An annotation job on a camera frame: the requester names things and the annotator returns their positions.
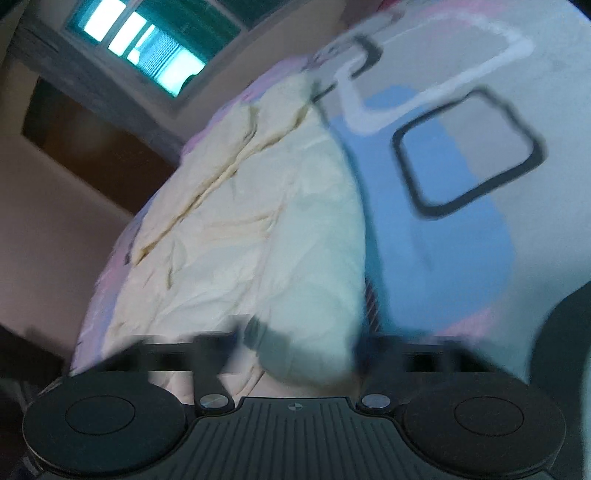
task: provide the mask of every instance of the ridged black panel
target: ridged black panel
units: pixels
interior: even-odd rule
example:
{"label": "ridged black panel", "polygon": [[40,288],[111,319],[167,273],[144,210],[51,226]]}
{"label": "ridged black panel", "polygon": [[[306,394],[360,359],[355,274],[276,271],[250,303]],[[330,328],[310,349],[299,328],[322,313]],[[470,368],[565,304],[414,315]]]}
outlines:
{"label": "ridged black panel", "polygon": [[[42,480],[60,477],[45,474]],[[199,420],[181,446],[133,480],[452,480],[410,450],[389,419],[344,398],[245,398]],[[546,474],[531,477],[550,480]]]}

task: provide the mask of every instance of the window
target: window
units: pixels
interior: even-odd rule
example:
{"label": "window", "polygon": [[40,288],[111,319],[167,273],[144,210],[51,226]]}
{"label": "window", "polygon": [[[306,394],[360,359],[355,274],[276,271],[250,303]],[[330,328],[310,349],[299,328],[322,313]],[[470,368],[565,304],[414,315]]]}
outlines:
{"label": "window", "polygon": [[68,29],[176,97],[241,32],[287,0],[83,0]]}

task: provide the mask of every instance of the beige wall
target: beige wall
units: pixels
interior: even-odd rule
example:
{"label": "beige wall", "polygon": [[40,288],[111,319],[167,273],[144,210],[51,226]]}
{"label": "beige wall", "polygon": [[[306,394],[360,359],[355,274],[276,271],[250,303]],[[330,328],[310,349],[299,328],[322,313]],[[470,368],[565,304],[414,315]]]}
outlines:
{"label": "beige wall", "polygon": [[[289,14],[279,11],[259,30],[244,39],[245,47],[232,55],[228,64],[200,91],[186,101],[180,112],[173,113],[148,95],[136,91],[120,73],[108,65],[97,64],[108,72],[163,127],[185,140],[201,130],[209,118],[229,99],[262,75],[278,61],[306,53],[314,53],[328,43],[341,29],[339,19],[345,0],[295,0],[302,5]],[[61,30],[76,0],[33,0],[30,8],[49,26]],[[88,51],[83,54],[92,58]]]}
{"label": "beige wall", "polygon": [[71,353],[130,218],[24,137],[0,138],[0,324]]}
{"label": "beige wall", "polygon": [[0,135],[19,135],[39,75],[12,57],[0,68]]}
{"label": "beige wall", "polygon": [[205,127],[220,106],[275,63],[322,48],[339,32],[344,8],[344,0],[310,0],[275,23],[188,101],[176,119],[175,131],[190,137]]}

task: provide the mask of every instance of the silver screw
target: silver screw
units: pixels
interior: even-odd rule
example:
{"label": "silver screw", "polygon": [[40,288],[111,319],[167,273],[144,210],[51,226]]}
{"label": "silver screw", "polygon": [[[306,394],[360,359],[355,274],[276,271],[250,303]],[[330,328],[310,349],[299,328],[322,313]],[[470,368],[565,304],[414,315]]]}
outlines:
{"label": "silver screw", "polygon": [[225,395],[220,395],[219,393],[204,395],[199,400],[199,403],[203,408],[209,408],[211,410],[225,407],[229,402],[230,401]]}
{"label": "silver screw", "polygon": [[390,399],[386,395],[379,393],[372,393],[366,395],[361,399],[361,403],[367,408],[386,408],[390,405]]}

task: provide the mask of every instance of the comforter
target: comforter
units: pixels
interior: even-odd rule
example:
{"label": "comforter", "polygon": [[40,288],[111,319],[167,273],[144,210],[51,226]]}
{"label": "comforter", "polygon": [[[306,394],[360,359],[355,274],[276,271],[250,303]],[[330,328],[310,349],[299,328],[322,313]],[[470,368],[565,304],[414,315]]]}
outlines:
{"label": "comforter", "polygon": [[131,249],[105,354],[131,336],[178,340],[245,314],[259,328],[225,377],[233,395],[263,371],[323,387],[352,375],[365,222],[311,89],[300,73],[237,103],[160,189]]}

